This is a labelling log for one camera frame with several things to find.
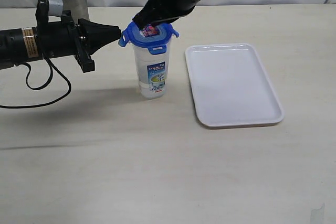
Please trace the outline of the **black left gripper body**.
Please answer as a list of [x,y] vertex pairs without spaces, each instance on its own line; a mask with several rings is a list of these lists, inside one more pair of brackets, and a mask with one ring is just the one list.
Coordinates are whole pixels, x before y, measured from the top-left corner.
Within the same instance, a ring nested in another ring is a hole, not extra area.
[[45,58],[73,55],[82,72],[94,71],[94,61],[85,48],[79,26],[74,22],[71,11],[64,10],[63,7],[62,16],[54,17],[48,16],[47,8],[47,0],[37,0],[37,39]]

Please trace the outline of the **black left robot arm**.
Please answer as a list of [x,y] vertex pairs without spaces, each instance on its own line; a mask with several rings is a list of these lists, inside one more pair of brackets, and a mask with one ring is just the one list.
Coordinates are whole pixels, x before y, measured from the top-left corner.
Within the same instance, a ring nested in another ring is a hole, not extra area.
[[35,27],[1,31],[1,69],[47,58],[74,56],[82,72],[95,70],[97,50],[121,37],[118,26],[73,19],[64,0],[37,0]]

